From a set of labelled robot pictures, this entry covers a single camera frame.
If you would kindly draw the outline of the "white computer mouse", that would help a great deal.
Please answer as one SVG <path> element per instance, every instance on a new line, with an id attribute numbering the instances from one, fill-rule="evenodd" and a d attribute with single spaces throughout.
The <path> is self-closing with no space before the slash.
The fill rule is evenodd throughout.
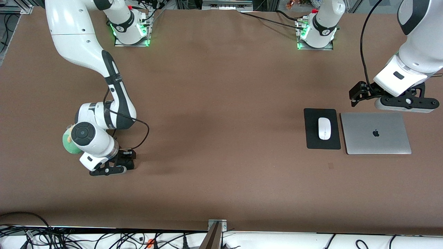
<path id="1" fill-rule="evenodd" d="M 331 121 L 328 118 L 318 118 L 318 137 L 320 140 L 331 138 Z"/>

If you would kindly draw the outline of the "black mouse pad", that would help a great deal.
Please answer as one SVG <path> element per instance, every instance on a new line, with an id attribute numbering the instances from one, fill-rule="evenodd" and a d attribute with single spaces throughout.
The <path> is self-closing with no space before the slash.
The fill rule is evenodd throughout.
<path id="1" fill-rule="evenodd" d="M 318 118 L 328 118 L 331 121 L 331 138 L 320 140 L 318 137 Z M 335 109 L 304 109 L 306 144 L 309 149 L 340 150 L 339 126 Z"/>

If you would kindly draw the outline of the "green dinosaur plush toy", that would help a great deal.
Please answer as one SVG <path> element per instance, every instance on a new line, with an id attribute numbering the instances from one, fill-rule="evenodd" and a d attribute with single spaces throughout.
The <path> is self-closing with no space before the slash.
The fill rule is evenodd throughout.
<path id="1" fill-rule="evenodd" d="M 73 143 L 71 137 L 71 131 L 73 129 L 73 125 L 69 125 L 62 136 L 62 143 L 65 150 L 70 154 L 81 154 L 82 150 L 80 150 L 75 143 Z"/>

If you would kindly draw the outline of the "silver laptop with logo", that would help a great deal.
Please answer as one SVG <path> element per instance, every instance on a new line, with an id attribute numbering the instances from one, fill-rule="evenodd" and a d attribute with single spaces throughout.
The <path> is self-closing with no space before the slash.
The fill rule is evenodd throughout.
<path id="1" fill-rule="evenodd" d="M 403 115 L 399 112 L 342 112 L 348 155 L 410 155 Z"/>

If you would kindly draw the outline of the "grey metal box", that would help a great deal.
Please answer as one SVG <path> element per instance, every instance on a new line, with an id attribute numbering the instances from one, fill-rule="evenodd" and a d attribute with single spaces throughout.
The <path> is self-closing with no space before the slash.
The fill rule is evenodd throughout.
<path id="1" fill-rule="evenodd" d="M 201 10 L 254 11 L 253 0 L 201 0 Z"/>

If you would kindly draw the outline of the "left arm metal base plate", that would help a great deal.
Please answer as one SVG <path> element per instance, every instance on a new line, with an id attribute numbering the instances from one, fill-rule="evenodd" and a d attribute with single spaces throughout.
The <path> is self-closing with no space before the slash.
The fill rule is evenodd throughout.
<path id="1" fill-rule="evenodd" d="M 302 39 L 302 35 L 305 35 L 310 30 L 310 26 L 308 24 L 309 23 L 308 18 L 309 16 L 305 15 L 297 18 L 297 20 L 294 21 L 296 27 L 302 27 L 302 30 L 296 31 L 297 49 L 332 51 L 334 49 L 333 45 L 334 36 L 332 36 L 331 41 L 329 41 L 329 43 L 322 48 L 311 47 L 306 43 L 305 40 Z"/>

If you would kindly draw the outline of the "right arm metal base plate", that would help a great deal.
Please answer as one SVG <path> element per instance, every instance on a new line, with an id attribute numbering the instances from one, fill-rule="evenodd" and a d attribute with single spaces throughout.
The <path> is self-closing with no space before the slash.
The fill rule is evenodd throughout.
<path id="1" fill-rule="evenodd" d="M 152 33 L 152 18 L 146 13 L 135 15 L 134 22 L 123 32 L 123 27 L 111 23 L 116 47 L 149 47 Z"/>

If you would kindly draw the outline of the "metal table clamp bracket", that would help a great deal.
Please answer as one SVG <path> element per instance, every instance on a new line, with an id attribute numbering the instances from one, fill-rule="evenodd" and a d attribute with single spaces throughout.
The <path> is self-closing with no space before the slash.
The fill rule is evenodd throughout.
<path id="1" fill-rule="evenodd" d="M 226 231 L 227 220 L 209 219 L 208 232 L 198 249 L 220 249 Z"/>

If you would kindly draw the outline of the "aluminium frame profile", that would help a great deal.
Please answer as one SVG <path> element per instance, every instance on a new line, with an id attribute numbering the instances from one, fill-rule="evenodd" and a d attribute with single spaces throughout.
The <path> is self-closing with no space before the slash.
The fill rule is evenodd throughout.
<path id="1" fill-rule="evenodd" d="M 18 14 L 28 15 L 34 4 L 31 0 L 0 0 L 0 15 Z"/>

